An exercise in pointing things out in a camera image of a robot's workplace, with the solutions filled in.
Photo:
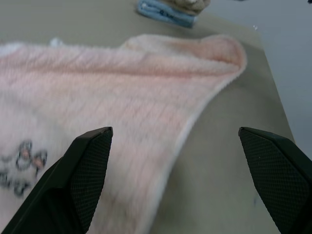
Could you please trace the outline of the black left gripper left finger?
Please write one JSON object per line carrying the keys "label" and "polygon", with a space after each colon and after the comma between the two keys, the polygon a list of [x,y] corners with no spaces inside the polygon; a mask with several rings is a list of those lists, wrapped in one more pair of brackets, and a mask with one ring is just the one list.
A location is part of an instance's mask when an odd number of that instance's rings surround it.
{"label": "black left gripper left finger", "polygon": [[103,189],[112,137],[112,127],[78,136],[1,234],[86,234]]}

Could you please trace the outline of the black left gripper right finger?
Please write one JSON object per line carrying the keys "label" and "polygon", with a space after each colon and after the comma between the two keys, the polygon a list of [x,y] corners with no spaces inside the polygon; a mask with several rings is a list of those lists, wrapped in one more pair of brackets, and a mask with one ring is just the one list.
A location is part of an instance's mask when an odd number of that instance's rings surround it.
{"label": "black left gripper right finger", "polygon": [[238,135],[254,186],[281,234],[312,234],[312,160],[291,140],[250,127]]}

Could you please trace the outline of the pink fluffy towel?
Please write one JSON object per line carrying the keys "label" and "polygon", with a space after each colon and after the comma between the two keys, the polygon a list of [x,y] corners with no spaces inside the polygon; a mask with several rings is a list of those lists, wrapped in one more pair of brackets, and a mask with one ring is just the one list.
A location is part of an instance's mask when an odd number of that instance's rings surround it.
{"label": "pink fluffy towel", "polygon": [[72,141],[113,128],[88,234],[148,234],[172,167],[207,104],[247,65],[224,36],[141,35],[118,48],[0,45],[0,232]]}

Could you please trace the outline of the folded beige towel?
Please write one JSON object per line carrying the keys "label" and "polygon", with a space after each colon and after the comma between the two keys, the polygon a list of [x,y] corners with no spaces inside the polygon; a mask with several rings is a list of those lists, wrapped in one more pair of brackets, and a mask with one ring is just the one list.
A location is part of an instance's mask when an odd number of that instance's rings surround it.
{"label": "folded beige towel", "polygon": [[211,0],[160,0],[160,1],[165,4],[168,4],[175,10],[193,16],[199,15],[211,3]]}

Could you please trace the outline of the blue cloth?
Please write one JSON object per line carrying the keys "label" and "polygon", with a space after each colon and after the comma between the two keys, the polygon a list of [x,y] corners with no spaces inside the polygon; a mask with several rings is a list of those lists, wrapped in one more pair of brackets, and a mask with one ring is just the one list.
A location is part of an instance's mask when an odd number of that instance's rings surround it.
{"label": "blue cloth", "polygon": [[138,0],[136,10],[139,14],[153,20],[192,28],[197,20],[196,16],[176,10],[159,0]]}

